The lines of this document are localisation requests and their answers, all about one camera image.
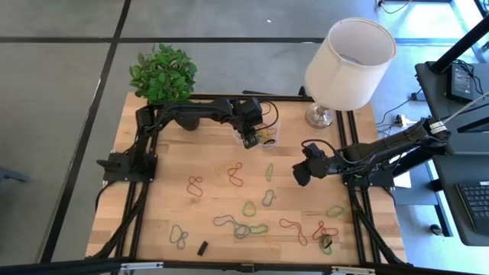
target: wooden table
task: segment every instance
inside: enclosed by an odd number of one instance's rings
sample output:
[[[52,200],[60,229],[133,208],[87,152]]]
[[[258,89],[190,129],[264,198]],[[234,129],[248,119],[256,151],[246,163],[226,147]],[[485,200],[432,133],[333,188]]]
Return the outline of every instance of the wooden table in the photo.
[[[114,150],[121,152],[134,141],[134,112],[144,103],[134,93],[128,94]],[[242,144],[235,142],[230,125],[221,125],[209,119],[201,119],[196,131],[185,131],[173,121],[160,133],[157,175],[150,184],[144,210],[138,259],[358,264],[350,203],[341,177],[333,175],[322,180],[313,178],[308,186],[301,187],[292,174],[292,165],[304,160],[301,141],[321,138],[334,147],[341,147],[336,121],[327,129],[314,129],[308,126],[304,118],[309,102],[275,103],[279,108],[281,123],[279,141],[273,150],[261,147],[246,150]],[[271,120],[274,116],[272,111],[265,119]],[[355,112],[355,120],[360,142],[377,140],[370,104]],[[349,131],[347,138],[351,142]],[[332,155],[326,146],[320,147]],[[228,168],[237,162],[243,163],[242,169],[236,173],[237,177],[243,179],[243,187],[233,186],[228,181]],[[274,171],[271,182],[268,182],[265,173],[270,163],[274,165]],[[186,191],[189,176],[203,178],[202,183],[197,183],[203,190],[202,197]],[[271,206],[266,207],[262,205],[262,199],[268,189],[275,191],[276,198]],[[118,227],[127,191],[127,183],[116,183],[102,195],[86,255],[96,253]],[[377,230],[395,254],[406,260],[392,198],[380,188],[370,188],[369,192]],[[241,210],[246,201],[256,205],[256,216],[243,216]],[[334,205],[340,205],[345,211],[338,218],[329,218],[325,215],[326,210]],[[238,222],[246,225],[264,223],[269,231],[265,235],[249,235],[239,240],[233,235],[231,224],[221,227],[213,225],[214,217],[221,215],[233,215]],[[279,226],[281,218],[302,225],[307,246],[298,242],[295,228]],[[324,221],[326,227],[339,230],[339,234],[332,237],[331,255],[322,253],[318,241],[312,238],[319,221]],[[186,246],[182,250],[169,240],[175,224],[189,232]],[[124,255],[128,254],[131,236],[129,231]],[[207,241],[209,246],[203,257],[200,257],[197,251],[203,241]],[[371,260],[366,231],[364,242],[367,257]]]

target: keyboard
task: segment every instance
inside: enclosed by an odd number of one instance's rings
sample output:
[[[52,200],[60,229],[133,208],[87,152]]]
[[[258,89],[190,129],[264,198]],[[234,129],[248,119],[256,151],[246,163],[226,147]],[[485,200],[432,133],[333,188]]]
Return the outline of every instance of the keyboard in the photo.
[[[474,230],[489,235],[489,182],[457,184]]]

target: potted plant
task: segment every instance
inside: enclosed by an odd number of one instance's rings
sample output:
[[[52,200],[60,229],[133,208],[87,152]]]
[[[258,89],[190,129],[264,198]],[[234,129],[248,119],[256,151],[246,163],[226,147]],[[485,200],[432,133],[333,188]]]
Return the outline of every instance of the potted plant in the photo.
[[[132,80],[129,83],[137,88],[135,95],[144,97],[151,105],[163,105],[168,102],[188,102],[193,93],[193,77],[197,67],[182,50],[159,44],[155,51],[146,56],[138,54],[139,65],[129,68]],[[175,121],[187,131],[199,127],[199,118],[175,118]]]

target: concrete floor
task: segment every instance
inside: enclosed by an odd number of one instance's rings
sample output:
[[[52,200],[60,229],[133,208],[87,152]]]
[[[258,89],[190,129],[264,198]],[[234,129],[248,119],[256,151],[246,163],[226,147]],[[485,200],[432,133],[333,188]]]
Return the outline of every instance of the concrete floor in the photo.
[[[2,0],[1,36],[111,37],[124,1],[78,2]],[[394,10],[401,4],[389,4]],[[379,21],[396,38],[457,38],[464,31],[449,4],[410,4],[395,15],[375,1],[239,0],[133,1],[123,37],[324,37],[337,20],[364,17]],[[294,95],[315,44],[174,44],[194,58],[196,92],[239,93],[243,89]],[[93,126],[55,260],[84,256],[101,187],[95,161],[112,148],[128,85],[128,67],[150,44],[120,44]],[[436,60],[446,44],[400,44],[373,97],[379,121],[419,85],[414,65]],[[36,261],[48,220],[96,89],[108,44],[0,44],[0,166],[31,176],[29,183],[0,183],[0,265]],[[477,62],[468,51],[463,59]],[[410,102],[389,116],[411,120],[428,115],[426,103]],[[488,273],[485,247],[465,247],[458,236],[440,238],[426,230],[437,223],[427,206],[397,209],[406,253],[419,267]],[[463,254],[463,260],[456,260]],[[191,274],[201,270],[170,270]],[[162,273],[161,270],[144,273]]]

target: white lampshade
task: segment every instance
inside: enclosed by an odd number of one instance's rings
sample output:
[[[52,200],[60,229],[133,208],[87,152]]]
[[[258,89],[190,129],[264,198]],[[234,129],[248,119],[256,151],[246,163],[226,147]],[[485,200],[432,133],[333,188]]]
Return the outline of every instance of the white lampshade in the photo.
[[[307,67],[306,91],[326,108],[360,108],[370,101],[396,52],[396,41],[379,24],[364,18],[341,20]]]

